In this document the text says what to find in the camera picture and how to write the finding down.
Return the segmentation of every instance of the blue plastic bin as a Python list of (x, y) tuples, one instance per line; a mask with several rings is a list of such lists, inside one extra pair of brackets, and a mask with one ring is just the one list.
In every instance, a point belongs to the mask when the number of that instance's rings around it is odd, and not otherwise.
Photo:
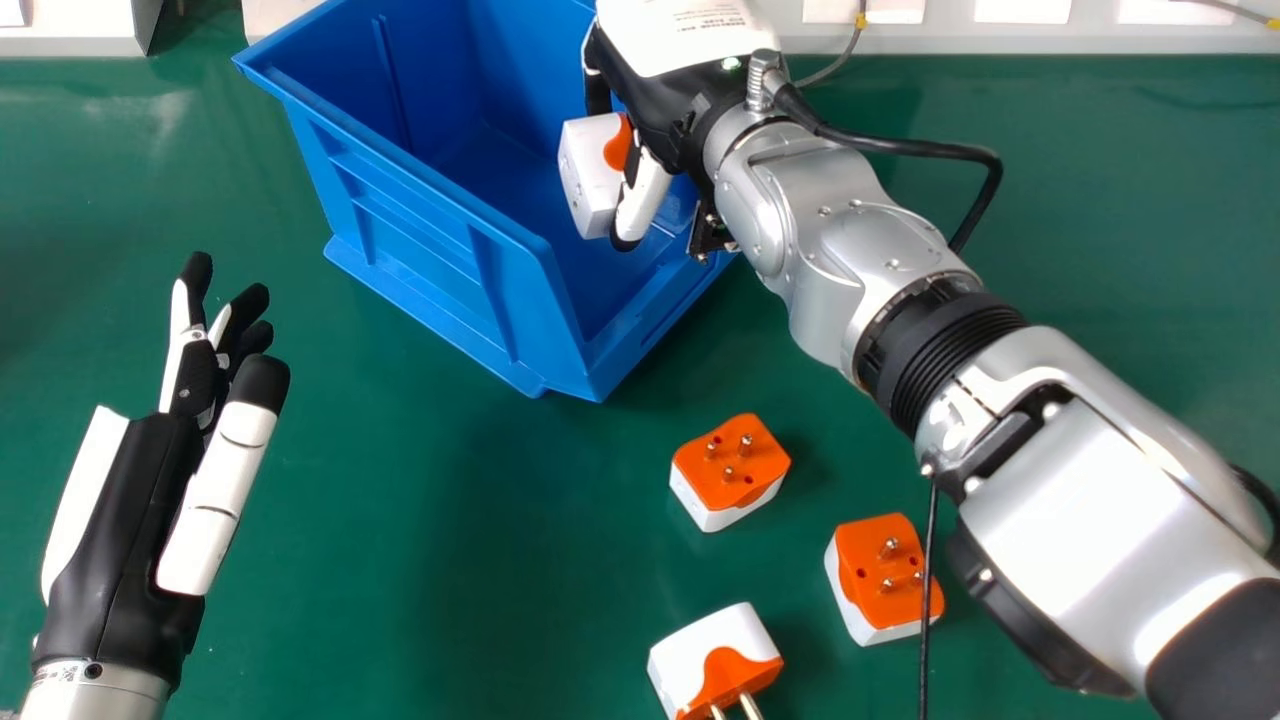
[(236, 56), (284, 102), (325, 256), (530, 397), (604, 400), (728, 263), (685, 255), (687, 183), (635, 252), (575, 232), (556, 149), (593, 13), (332, 0)]

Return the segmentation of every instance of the green table surface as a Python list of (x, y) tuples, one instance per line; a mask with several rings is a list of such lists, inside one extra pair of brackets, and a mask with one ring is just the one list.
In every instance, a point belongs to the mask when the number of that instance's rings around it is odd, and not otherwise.
[[(925, 483), (745, 264), (607, 404), (526, 400), (321, 258), (284, 113), (228, 60), (238, 12), (192, 5), (147, 60), (0, 64), (0, 706), (27, 685), (92, 407), (150, 410), (169, 286), (204, 249), (214, 301), (271, 287), (294, 384), (172, 717), (650, 720), (648, 648), (742, 600), (787, 662), (767, 717), (914, 717), (916, 644), (855, 646), (822, 552), (842, 521), (923, 524)], [(812, 96), (865, 132), (998, 149), (1005, 190), (968, 252), (988, 284), (1280, 479), (1280, 59), (867, 58)], [(980, 177), (879, 167), (943, 227)], [(671, 455), (748, 410), (794, 469), (703, 536)], [(943, 587), (934, 717), (1153, 716), (1051, 688)]]

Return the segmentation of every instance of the robotic arm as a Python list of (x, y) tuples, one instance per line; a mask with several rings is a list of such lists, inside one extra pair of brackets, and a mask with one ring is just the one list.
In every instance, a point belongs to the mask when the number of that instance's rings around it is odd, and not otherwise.
[(159, 411), (90, 421), (45, 552), (22, 720), (157, 720), (178, 688), (289, 387), (261, 355), (266, 287), (206, 325), (211, 278), (197, 252), (174, 283)]
[[(744, 0), (596, 10), (590, 111), (617, 95), (628, 165), (701, 192), (690, 254), (741, 251), (800, 348), (913, 439), (959, 506), (954, 570), (1044, 675), (1146, 696), (1171, 720), (1280, 716), (1276, 530), (1242, 488), (1252, 477), (987, 291), (804, 102)], [(644, 234), (634, 208), (654, 205), (634, 177), (611, 231), (622, 250)]]

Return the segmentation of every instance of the metal prong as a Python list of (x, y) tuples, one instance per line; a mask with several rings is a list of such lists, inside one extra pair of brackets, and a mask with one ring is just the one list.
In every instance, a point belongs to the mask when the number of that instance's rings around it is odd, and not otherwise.
[(760, 706), (755, 705), (755, 698), (751, 693), (742, 693), (737, 696), (739, 702), (742, 703), (742, 712), (746, 714), (748, 720), (764, 720), (764, 715), (760, 714)]

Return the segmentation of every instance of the cable connector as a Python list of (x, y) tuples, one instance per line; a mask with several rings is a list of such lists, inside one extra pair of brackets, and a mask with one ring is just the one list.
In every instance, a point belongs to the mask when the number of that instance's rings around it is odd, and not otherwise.
[(781, 671), (782, 655), (750, 602), (713, 612), (649, 651), (649, 680), (667, 720), (724, 720), (733, 703), (763, 720), (753, 694)]
[[(920, 632), (924, 548), (906, 515), (892, 512), (840, 525), (823, 565), (854, 642), (867, 647)], [(932, 625), (946, 601), (936, 578), (929, 579), (929, 587)]]
[(671, 489), (704, 533), (723, 530), (773, 500), (791, 457), (745, 413), (676, 451)]

